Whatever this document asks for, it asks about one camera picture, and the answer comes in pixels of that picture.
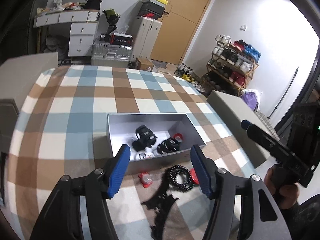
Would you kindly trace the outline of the person's right hand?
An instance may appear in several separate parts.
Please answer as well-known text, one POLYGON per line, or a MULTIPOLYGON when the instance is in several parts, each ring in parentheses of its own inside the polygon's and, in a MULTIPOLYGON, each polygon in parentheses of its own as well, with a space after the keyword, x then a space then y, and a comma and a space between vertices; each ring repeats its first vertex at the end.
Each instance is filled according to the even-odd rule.
MULTIPOLYGON (((271 168, 268 169, 267 174, 264 178, 264 183, 272 195, 274 195, 277 191, 276 186, 271 180, 274 176, 275 170, 276 165, 273 165, 271 168)), ((299 188, 296 184, 283 185, 279 189, 279 193, 283 198, 282 201, 278 204, 278 206, 282 210, 287 210, 289 208, 292 208, 296 204, 299 197, 299 188)))

